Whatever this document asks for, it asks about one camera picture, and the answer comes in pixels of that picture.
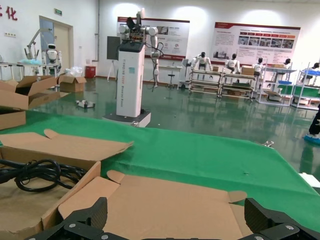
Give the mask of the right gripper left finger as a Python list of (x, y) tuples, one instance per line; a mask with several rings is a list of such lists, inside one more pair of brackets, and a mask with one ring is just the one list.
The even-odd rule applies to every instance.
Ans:
[(59, 224), (27, 240), (94, 240), (103, 233), (108, 218), (108, 200), (100, 197), (91, 207), (74, 210)]

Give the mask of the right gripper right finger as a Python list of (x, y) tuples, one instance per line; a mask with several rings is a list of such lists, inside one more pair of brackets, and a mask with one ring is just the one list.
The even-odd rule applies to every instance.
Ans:
[(244, 219), (252, 234), (244, 240), (319, 240), (320, 233), (309, 229), (286, 213), (264, 208), (254, 198), (244, 201)]

